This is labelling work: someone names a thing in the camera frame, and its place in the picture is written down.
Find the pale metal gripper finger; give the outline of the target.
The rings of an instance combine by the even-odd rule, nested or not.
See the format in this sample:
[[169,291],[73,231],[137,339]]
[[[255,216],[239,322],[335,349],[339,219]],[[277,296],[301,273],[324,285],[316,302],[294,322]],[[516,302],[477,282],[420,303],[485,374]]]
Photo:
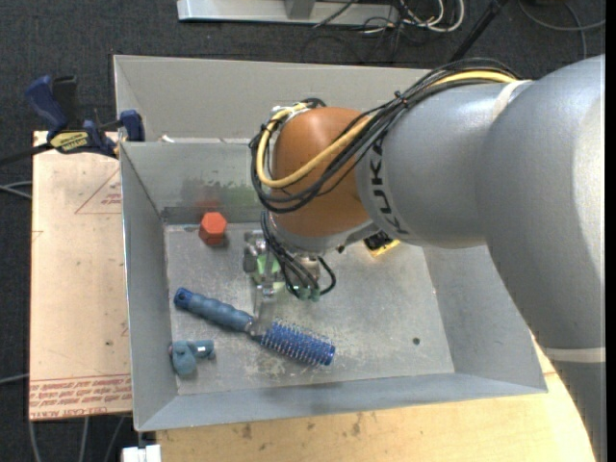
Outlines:
[[258,284],[254,290],[254,320],[252,335],[262,336],[270,328],[278,302],[278,291],[275,282]]
[[268,246],[262,231],[244,233],[243,269],[254,282],[262,282]]

